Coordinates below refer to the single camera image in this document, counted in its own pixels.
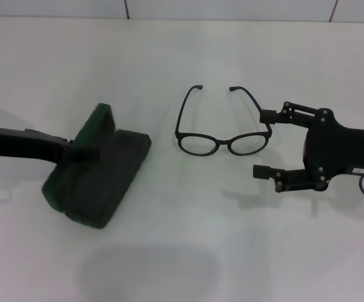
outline glasses lens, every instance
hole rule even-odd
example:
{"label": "glasses lens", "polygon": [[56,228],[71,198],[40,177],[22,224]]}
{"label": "glasses lens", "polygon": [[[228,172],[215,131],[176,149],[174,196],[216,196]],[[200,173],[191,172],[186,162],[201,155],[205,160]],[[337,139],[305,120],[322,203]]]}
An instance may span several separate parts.
{"label": "glasses lens", "polygon": [[204,137],[184,137],[182,147],[193,154],[208,154],[215,148],[215,142]]}
{"label": "glasses lens", "polygon": [[252,135],[250,137],[242,137],[238,140],[234,140],[231,144],[231,149],[238,154],[248,154],[258,151],[263,147],[266,139],[261,135]]}

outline cable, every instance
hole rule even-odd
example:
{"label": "cable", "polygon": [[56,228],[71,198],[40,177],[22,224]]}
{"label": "cable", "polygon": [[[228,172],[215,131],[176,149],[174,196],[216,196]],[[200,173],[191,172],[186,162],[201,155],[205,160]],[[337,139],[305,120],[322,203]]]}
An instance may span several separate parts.
{"label": "cable", "polygon": [[364,179],[364,176],[361,176],[360,180],[358,181],[358,186],[360,187],[361,192],[364,194],[363,179]]}

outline white table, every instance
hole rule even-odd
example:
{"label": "white table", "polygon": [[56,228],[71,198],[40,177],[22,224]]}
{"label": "white table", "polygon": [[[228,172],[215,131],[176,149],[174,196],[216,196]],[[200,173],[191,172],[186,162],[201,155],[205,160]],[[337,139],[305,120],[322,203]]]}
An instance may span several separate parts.
{"label": "white table", "polygon": [[195,84],[183,131],[254,131],[235,85],[364,128],[364,25],[0,18],[0,127],[74,138],[102,102],[153,141],[103,230],[50,208],[52,164],[0,158],[0,302],[364,301],[358,178],[281,194],[253,179],[254,164],[303,167],[293,125],[254,156],[184,154],[174,127]]}

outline eyeglasses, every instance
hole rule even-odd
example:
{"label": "eyeglasses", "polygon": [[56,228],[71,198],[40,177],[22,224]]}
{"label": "eyeglasses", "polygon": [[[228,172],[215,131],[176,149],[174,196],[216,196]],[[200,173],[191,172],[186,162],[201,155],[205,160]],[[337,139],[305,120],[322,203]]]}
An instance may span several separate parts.
{"label": "eyeglasses", "polygon": [[[219,149],[220,145],[227,145],[228,150],[230,150],[232,154],[243,156],[255,154],[266,147],[272,134],[269,124],[265,124],[268,131],[238,135],[230,140],[217,140],[214,137],[200,133],[179,132],[183,108],[190,92],[194,89],[202,90],[203,85],[195,85],[189,89],[188,94],[183,100],[178,121],[176,122],[175,136],[178,139],[178,145],[182,151],[196,156],[208,156],[214,154]],[[230,91],[235,91],[237,89],[245,91],[252,99],[259,112],[261,111],[258,102],[248,90],[241,86],[230,87]]]}

